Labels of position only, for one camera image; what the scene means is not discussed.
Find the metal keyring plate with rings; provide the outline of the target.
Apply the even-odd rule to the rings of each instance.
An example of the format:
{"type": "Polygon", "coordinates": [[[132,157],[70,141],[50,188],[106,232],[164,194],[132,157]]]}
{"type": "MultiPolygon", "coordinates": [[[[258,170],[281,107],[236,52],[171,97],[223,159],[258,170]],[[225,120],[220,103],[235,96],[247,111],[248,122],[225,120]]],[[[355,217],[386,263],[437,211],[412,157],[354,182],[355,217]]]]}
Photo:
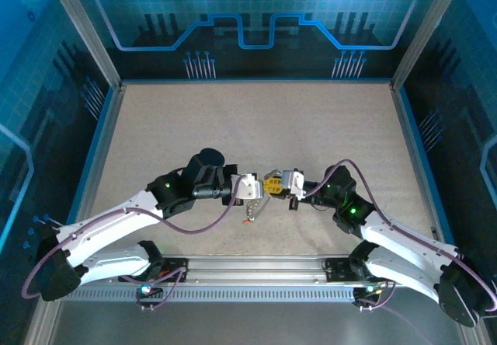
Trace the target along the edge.
{"type": "Polygon", "coordinates": [[[267,197],[265,199],[260,198],[250,200],[245,209],[246,221],[250,223],[256,220],[257,217],[260,216],[261,213],[265,210],[270,201],[271,197],[267,197]]]}

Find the grey metal shelf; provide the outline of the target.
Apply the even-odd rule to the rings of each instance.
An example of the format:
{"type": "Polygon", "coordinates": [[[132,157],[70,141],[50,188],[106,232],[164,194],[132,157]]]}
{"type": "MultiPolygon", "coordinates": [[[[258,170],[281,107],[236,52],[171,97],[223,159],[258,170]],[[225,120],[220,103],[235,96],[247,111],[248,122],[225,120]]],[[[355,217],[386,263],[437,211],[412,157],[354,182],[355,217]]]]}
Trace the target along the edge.
{"type": "Polygon", "coordinates": [[[66,302],[42,345],[466,345],[436,306],[408,296],[360,312],[340,303],[66,302]]]}

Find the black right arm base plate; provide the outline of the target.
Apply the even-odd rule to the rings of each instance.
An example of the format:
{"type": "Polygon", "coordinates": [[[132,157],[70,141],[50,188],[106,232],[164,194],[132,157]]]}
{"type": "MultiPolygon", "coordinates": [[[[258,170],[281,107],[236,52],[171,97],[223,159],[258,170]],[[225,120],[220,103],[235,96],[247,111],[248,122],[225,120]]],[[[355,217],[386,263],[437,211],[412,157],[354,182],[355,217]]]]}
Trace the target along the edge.
{"type": "Polygon", "coordinates": [[[386,283],[383,277],[374,276],[364,262],[352,260],[349,257],[329,257],[321,261],[328,282],[368,282],[373,284],[386,283]]]}

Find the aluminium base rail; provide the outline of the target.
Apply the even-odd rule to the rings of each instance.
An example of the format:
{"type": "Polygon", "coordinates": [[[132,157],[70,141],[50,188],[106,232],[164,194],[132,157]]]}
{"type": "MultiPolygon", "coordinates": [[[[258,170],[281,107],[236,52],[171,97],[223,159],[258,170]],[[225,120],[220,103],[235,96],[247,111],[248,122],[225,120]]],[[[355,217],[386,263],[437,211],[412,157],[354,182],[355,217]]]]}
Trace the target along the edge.
{"type": "MultiPolygon", "coordinates": [[[[185,282],[231,282],[233,284],[265,284],[276,282],[290,284],[292,282],[307,283],[312,280],[328,282],[321,268],[321,261],[328,257],[316,256],[198,256],[189,260],[185,282]]],[[[93,281],[114,277],[136,276],[143,273],[153,261],[146,254],[101,253],[87,259],[75,268],[78,287],[93,281]]],[[[415,265],[395,254],[386,255],[381,263],[366,262],[367,269],[376,277],[406,285],[409,282],[436,283],[442,271],[437,270],[433,277],[415,265]]],[[[130,279],[135,284],[156,284],[171,277],[170,274],[150,282],[130,279]]],[[[369,284],[368,282],[349,282],[351,284],[369,284]]]]}

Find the aluminium table side rail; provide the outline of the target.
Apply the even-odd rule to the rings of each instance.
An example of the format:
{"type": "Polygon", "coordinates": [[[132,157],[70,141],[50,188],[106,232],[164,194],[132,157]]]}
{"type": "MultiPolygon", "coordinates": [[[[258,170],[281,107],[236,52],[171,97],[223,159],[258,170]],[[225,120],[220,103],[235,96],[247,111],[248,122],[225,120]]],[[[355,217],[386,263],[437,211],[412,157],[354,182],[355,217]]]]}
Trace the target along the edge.
{"type": "Polygon", "coordinates": [[[396,89],[393,84],[390,84],[390,89],[408,147],[415,178],[428,214],[432,234],[439,241],[454,245],[454,236],[436,187],[433,172],[407,94],[403,87],[396,89]]]}
{"type": "Polygon", "coordinates": [[[69,211],[66,222],[69,226],[77,227],[91,215],[125,92],[123,85],[119,90],[110,90],[106,96],[69,211]]]}

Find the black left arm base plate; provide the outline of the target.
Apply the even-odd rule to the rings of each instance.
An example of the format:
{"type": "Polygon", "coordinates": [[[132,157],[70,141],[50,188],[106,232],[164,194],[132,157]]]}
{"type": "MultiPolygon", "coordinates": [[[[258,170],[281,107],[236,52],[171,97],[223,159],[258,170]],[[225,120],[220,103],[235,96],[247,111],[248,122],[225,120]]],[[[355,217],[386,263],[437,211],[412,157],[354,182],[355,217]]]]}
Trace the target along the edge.
{"type": "Polygon", "coordinates": [[[186,271],[181,273],[179,282],[184,283],[186,281],[186,276],[188,273],[189,260],[187,258],[172,258],[167,257],[159,262],[153,262],[151,265],[141,274],[136,276],[125,276],[118,277],[119,282],[130,282],[130,279],[134,279],[140,282],[150,282],[156,281],[168,274],[171,275],[165,282],[172,283],[176,280],[177,274],[172,272],[180,267],[185,267],[186,271]]]}

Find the black controller bracket with light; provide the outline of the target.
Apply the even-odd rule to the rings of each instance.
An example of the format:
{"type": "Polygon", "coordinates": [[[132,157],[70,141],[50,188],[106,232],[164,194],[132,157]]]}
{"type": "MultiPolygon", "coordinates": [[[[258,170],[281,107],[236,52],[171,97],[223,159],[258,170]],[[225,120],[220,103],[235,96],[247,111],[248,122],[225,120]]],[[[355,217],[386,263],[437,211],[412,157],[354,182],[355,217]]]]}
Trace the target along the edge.
{"type": "Polygon", "coordinates": [[[163,296],[163,289],[160,287],[152,286],[151,284],[142,284],[137,288],[137,299],[153,299],[161,298],[163,296]]]}
{"type": "Polygon", "coordinates": [[[369,302],[371,305],[380,300],[384,285],[368,285],[365,287],[355,287],[353,289],[353,298],[357,302],[369,302]]]}

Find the aluminium frame post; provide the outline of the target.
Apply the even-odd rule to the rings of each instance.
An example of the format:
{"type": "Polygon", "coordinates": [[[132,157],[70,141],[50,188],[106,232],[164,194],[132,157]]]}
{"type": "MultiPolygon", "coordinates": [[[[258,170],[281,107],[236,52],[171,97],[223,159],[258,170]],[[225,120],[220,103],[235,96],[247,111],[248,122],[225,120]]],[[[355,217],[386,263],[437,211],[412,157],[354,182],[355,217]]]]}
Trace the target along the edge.
{"type": "Polygon", "coordinates": [[[430,37],[440,24],[444,13],[452,0],[432,0],[419,28],[415,32],[412,42],[409,44],[396,72],[391,80],[391,90],[398,92],[404,85],[407,77],[419,59],[420,54],[426,47],[430,37]]]}
{"type": "Polygon", "coordinates": [[[73,23],[73,26],[89,49],[93,60],[99,67],[105,80],[113,89],[120,90],[122,87],[121,78],[81,1],[59,0],[59,2],[62,4],[69,19],[73,23]]]}

